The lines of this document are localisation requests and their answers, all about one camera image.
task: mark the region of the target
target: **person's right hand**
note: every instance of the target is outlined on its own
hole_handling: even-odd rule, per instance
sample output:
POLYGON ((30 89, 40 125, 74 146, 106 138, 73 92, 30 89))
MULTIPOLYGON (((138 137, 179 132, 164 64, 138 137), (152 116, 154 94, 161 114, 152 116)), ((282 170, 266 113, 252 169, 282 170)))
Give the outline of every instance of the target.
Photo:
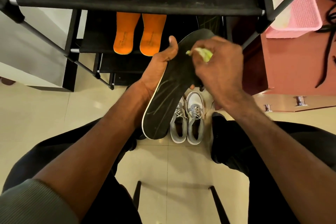
POLYGON ((215 102, 225 110, 244 98, 242 87, 243 52, 242 48, 219 36, 199 40, 191 49, 196 75, 213 96, 215 102), (213 53, 209 62, 204 62, 194 49, 206 48, 213 53))

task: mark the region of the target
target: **forearm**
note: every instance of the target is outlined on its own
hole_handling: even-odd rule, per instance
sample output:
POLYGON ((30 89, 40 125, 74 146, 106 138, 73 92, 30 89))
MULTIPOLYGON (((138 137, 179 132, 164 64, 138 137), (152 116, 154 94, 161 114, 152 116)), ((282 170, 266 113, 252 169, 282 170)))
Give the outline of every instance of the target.
POLYGON ((55 190, 82 219, 122 147, 140 125, 149 95, 133 84, 80 140, 44 167, 34 179, 55 190))
POLYGON ((335 223, 336 173, 244 95, 228 113, 249 136, 301 223, 335 223))

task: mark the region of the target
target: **person's left hand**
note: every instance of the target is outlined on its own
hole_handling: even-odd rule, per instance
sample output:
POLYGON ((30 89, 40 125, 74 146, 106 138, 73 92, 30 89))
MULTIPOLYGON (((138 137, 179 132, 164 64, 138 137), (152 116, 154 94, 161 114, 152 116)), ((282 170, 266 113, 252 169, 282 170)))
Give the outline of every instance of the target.
POLYGON ((139 80, 148 91, 149 98, 153 96, 155 89, 166 70, 168 61, 173 59, 179 50, 176 38, 172 35, 169 37, 169 45, 170 46, 167 49, 158 52, 152 57, 152 60, 139 80))

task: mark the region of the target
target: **silver knob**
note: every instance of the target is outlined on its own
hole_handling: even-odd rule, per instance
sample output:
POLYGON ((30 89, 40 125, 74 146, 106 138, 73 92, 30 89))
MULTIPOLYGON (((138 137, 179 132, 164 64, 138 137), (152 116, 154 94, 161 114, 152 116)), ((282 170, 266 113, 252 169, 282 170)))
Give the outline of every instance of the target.
POLYGON ((305 102, 304 96, 297 96, 296 98, 296 106, 308 106, 305 102))
POLYGON ((272 112, 271 105, 264 105, 265 106, 265 112, 272 112))

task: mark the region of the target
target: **beige tile floor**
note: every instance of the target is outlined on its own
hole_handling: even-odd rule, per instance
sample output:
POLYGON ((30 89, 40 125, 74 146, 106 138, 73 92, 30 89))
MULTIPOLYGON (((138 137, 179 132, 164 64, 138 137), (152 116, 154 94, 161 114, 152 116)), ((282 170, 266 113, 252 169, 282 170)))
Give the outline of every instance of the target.
MULTIPOLYGON (((92 66, 94 55, 81 54, 92 66)), ((126 87, 108 89, 78 69, 74 93, 39 91, 19 83, 0 84, 0 188, 13 164, 38 142, 103 116, 126 87)), ((207 134, 212 103, 207 92, 207 134)), ((336 108, 270 113, 272 119, 309 124, 336 133, 336 108)), ((118 166, 117 179, 130 194, 143 182, 139 213, 144 224, 220 223, 208 190, 214 185, 232 224, 247 223, 247 177, 210 159, 209 136, 197 146, 174 144, 169 136, 139 141, 118 166)))

